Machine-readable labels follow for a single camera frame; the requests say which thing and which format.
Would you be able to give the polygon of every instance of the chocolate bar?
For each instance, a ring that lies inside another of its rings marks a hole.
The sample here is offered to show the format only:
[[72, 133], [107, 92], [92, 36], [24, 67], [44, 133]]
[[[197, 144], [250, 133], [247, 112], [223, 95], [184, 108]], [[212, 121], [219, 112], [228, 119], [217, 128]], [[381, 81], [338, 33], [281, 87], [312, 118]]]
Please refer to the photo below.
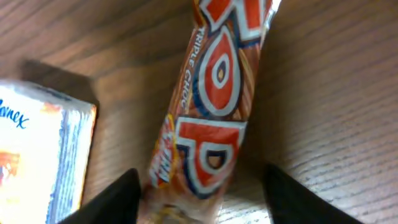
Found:
[[195, 28], [160, 130], [138, 223], [212, 223], [252, 108], [280, 0], [194, 0]]

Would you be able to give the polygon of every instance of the wood grain surface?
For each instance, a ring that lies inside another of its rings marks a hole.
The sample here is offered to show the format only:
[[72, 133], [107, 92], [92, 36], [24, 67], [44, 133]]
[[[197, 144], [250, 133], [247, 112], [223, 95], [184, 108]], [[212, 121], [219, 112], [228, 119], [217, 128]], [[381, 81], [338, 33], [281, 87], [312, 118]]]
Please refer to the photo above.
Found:
[[[84, 97], [79, 74], [100, 103], [84, 202], [146, 175], [191, 30], [187, 0], [0, 0], [0, 76]], [[283, 0], [260, 64], [220, 223], [269, 222], [267, 161], [365, 223], [398, 223], [398, 1]]]

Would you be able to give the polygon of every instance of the black object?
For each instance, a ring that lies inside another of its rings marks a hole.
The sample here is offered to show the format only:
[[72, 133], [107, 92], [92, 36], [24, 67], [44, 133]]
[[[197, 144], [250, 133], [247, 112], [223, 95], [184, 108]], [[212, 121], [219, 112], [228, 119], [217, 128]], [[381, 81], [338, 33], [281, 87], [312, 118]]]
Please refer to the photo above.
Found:
[[263, 186], [274, 224], [361, 224], [275, 165], [266, 167]]
[[[268, 165], [264, 191], [274, 224], [361, 224], [326, 203], [274, 165]], [[141, 189], [135, 169], [83, 206], [61, 224], [136, 223]]]
[[136, 223], [140, 196], [138, 173], [130, 169], [61, 224]]

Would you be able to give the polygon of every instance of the large red letter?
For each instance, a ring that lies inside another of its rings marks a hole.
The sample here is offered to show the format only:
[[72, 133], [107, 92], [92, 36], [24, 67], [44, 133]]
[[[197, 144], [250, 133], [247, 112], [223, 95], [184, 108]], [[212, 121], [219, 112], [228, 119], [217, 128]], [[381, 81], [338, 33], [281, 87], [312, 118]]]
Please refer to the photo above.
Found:
[[240, 91], [236, 46], [229, 30], [223, 26], [195, 70], [193, 101], [206, 117], [227, 116], [236, 108]]
[[211, 31], [218, 30], [236, 10], [241, 40], [260, 38], [265, 19], [266, 0], [203, 0], [200, 8], [210, 22]]
[[235, 165], [246, 122], [179, 117], [177, 147], [185, 153], [183, 170], [190, 190], [208, 198], [225, 182]]

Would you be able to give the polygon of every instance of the snack wrapper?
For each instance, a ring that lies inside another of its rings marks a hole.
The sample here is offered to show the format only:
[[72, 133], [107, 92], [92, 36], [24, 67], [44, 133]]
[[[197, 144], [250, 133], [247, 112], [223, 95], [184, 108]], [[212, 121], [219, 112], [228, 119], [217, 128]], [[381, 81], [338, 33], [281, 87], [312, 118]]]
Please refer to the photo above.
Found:
[[249, 118], [280, 0], [194, 0], [195, 28], [144, 186], [138, 223], [213, 223]]
[[58, 223], [78, 210], [96, 106], [0, 80], [0, 223]]

